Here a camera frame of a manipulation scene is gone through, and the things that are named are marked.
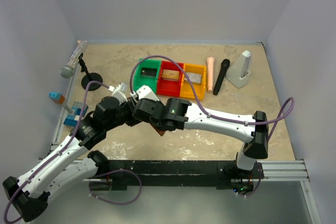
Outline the brown leather card holder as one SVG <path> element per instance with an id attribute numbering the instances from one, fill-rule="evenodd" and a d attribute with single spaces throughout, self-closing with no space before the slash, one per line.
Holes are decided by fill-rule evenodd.
<path id="1" fill-rule="evenodd" d="M 162 131 L 160 129 L 158 129 L 157 127 L 155 126 L 152 126 L 154 128 L 154 130 L 159 134 L 159 136 L 164 136 L 165 134 L 165 131 Z"/>

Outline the aluminium frame rail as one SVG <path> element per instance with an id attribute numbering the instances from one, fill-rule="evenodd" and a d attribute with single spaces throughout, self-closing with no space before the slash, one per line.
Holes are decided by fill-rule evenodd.
<path id="1" fill-rule="evenodd" d="M 264 180 L 268 182 L 309 182 L 305 162 L 262 161 Z"/>

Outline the grey wedge stand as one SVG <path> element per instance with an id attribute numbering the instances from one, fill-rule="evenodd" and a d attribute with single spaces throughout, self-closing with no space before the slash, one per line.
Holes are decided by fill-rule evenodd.
<path id="1" fill-rule="evenodd" d="M 227 70 L 226 79 L 239 89 L 245 86 L 251 77 L 251 62 L 252 55 L 245 50 Z"/>

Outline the silver glitter microphone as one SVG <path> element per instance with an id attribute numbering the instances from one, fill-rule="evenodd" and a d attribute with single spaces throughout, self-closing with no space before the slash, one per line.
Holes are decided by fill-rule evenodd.
<path id="1" fill-rule="evenodd" d="M 75 74 L 77 64 L 79 63 L 80 55 L 86 50 L 87 46 L 88 46 L 87 41 L 85 40 L 78 41 L 78 44 L 74 49 L 73 53 L 71 54 L 71 56 L 69 57 L 68 62 L 60 70 L 60 75 L 63 78 L 69 79 Z"/>

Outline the black card in green bin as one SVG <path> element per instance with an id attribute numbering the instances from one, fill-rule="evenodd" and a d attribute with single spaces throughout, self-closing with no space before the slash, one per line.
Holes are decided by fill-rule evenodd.
<path id="1" fill-rule="evenodd" d="M 144 78 L 155 78 L 157 74 L 157 69 L 155 68 L 142 68 L 141 77 Z"/>

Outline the blue orange toy brick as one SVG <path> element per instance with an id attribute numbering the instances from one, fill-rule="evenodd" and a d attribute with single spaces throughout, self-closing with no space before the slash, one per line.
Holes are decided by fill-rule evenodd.
<path id="1" fill-rule="evenodd" d="M 63 105 L 64 101 L 65 101 L 65 97 L 58 92 L 50 92 L 49 93 L 49 98 L 56 104 L 60 104 Z"/>

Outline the yellow plastic bin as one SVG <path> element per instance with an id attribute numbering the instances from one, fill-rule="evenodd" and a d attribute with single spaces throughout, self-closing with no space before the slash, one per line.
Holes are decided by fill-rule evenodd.
<path id="1" fill-rule="evenodd" d="M 205 65 L 195 65 L 190 63 L 184 64 L 184 71 L 189 76 L 191 83 L 194 87 L 194 90 L 197 94 L 199 100 L 204 99 L 205 92 L 207 90 L 206 87 L 206 74 L 207 69 Z M 192 87 L 187 80 L 186 76 L 183 75 L 183 79 L 181 82 L 181 90 L 180 97 L 187 99 L 195 99 L 194 93 L 192 91 Z"/>

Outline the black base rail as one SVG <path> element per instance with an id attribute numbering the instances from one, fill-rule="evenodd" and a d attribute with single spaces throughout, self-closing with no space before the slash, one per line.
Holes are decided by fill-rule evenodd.
<path id="1" fill-rule="evenodd" d="M 251 171 L 236 167 L 235 161 L 145 161 L 109 160 L 100 164 L 94 178 L 112 180 L 112 190 L 129 186 L 215 187 L 232 189 L 241 182 L 263 179 L 262 164 Z"/>

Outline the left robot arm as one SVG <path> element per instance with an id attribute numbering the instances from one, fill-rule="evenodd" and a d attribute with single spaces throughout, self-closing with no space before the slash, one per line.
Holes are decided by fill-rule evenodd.
<path id="1" fill-rule="evenodd" d="M 15 207 L 19 220 L 30 222 L 39 217 L 52 197 L 72 184 L 93 176 L 105 177 L 109 160 L 93 147 L 106 138 L 109 130 L 138 124 L 133 109 L 131 99 L 120 102 L 114 97 L 103 98 L 44 160 L 18 178 L 5 179 L 8 204 Z"/>

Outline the red plastic bin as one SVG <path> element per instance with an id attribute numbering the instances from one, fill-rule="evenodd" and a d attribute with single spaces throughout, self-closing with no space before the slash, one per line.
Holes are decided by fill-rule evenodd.
<path id="1" fill-rule="evenodd" d="M 156 93 L 169 97 L 179 97 L 181 91 L 183 63 L 177 67 L 170 61 L 162 61 L 157 81 Z"/>

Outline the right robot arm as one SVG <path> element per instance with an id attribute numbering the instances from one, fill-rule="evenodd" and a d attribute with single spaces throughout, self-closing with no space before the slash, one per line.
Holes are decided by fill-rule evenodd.
<path id="1" fill-rule="evenodd" d="M 203 130 L 242 141 L 244 144 L 237 154 L 234 172 L 238 177 L 245 178 L 252 173 L 256 160 L 268 158 L 268 126 L 237 123 L 232 120 L 262 122 L 266 119 L 266 114 L 257 111 L 254 115 L 224 112 L 220 115 L 227 117 L 229 121 L 212 118 L 202 112 L 196 103 L 176 98 L 169 98 L 166 104 L 143 98 L 133 110 L 134 118 L 150 123 L 159 131 Z"/>

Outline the green plastic bin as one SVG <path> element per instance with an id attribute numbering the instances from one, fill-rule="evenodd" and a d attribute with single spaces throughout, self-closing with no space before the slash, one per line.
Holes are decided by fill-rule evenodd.
<path id="1" fill-rule="evenodd" d="M 141 62 L 133 76 L 134 91 L 138 90 L 143 85 L 146 85 L 150 87 L 154 93 L 156 93 L 160 67 L 160 60 L 147 59 Z"/>

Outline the blue toy brick stack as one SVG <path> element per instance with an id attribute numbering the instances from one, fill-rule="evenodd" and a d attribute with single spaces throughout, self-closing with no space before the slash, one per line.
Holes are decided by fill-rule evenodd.
<path id="1" fill-rule="evenodd" d="M 75 127 L 78 123 L 82 107 L 82 102 L 74 102 L 71 106 L 73 112 L 71 114 L 67 114 L 66 118 L 64 119 L 63 125 L 68 127 Z"/>

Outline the black microphone stand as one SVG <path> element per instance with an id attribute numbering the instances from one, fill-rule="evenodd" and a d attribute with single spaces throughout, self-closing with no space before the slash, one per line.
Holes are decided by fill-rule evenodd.
<path id="1" fill-rule="evenodd" d="M 97 81 L 103 83 L 103 78 L 100 74 L 95 72 L 89 72 L 87 66 L 83 60 L 83 53 L 79 56 L 79 65 L 81 67 L 81 72 L 85 73 L 85 76 L 81 79 L 81 86 L 86 89 L 90 81 Z"/>

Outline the silver card in yellow bin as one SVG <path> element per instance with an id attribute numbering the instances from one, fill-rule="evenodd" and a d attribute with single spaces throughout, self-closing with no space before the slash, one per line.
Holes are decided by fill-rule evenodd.
<path id="1" fill-rule="evenodd" d="M 184 80 L 190 80 L 193 84 L 201 84 L 202 83 L 202 75 L 199 73 L 193 73 L 193 72 L 186 72 L 186 75 L 184 77 Z"/>

